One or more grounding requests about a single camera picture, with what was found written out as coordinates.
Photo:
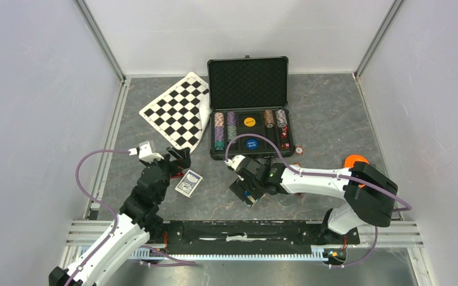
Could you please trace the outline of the blue boxed card deck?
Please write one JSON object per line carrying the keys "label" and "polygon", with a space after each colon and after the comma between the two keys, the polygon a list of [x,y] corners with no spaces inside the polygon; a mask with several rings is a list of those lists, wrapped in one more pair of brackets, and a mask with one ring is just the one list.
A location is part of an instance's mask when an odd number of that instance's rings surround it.
{"label": "blue boxed card deck", "polygon": [[248,191],[244,191],[244,192],[243,192],[243,201],[244,201],[247,205],[252,206],[252,205],[254,205],[255,203],[257,203],[258,200],[259,200],[259,198],[254,198],[250,192],[248,192]]}

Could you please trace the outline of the blue backed card deck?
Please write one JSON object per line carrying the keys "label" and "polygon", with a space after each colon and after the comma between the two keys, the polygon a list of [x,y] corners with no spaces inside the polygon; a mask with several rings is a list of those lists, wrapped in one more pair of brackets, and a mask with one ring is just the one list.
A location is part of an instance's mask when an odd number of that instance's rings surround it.
{"label": "blue backed card deck", "polygon": [[175,186],[175,190],[180,194],[190,198],[202,180],[203,177],[198,173],[192,170],[188,170]]}

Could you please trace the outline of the blue small blind button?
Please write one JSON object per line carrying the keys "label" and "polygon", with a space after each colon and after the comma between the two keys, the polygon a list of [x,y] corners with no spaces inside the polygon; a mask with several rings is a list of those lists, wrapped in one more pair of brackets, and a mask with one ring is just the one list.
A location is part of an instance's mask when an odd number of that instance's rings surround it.
{"label": "blue small blind button", "polygon": [[245,146],[249,150],[256,150],[259,147],[259,142],[256,139],[251,138],[245,142]]}

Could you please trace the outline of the brown poker chip stack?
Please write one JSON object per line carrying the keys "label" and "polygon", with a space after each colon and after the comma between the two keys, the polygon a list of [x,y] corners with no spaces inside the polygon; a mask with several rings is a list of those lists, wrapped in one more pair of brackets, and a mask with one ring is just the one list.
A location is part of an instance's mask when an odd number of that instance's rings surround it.
{"label": "brown poker chip stack", "polygon": [[274,123],[274,115],[272,110],[265,110],[264,111],[264,123],[266,128],[273,128]]}

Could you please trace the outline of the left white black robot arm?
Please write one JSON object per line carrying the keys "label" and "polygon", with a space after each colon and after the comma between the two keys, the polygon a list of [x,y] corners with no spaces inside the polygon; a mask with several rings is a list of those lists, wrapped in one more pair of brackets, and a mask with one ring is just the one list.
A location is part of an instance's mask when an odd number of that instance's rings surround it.
{"label": "left white black robot arm", "polygon": [[113,221],[80,258],[66,268],[55,267],[49,285],[105,285],[131,254],[147,242],[163,237],[163,219],[157,214],[171,177],[190,168],[190,148],[168,147],[166,154],[153,152],[148,141],[121,154],[137,156],[145,166],[136,186]]}

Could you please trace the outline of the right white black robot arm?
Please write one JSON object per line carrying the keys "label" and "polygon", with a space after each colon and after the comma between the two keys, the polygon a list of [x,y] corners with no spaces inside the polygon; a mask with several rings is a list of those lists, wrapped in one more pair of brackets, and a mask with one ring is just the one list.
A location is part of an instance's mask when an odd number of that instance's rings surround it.
{"label": "right white black robot arm", "polygon": [[351,229],[363,224],[388,227],[394,211],[398,186],[373,166],[357,161],[341,169],[304,169],[284,163],[262,164],[237,155],[225,161],[237,176],[230,189],[252,206],[265,194],[315,194],[343,200],[327,211],[321,237],[338,242]]}

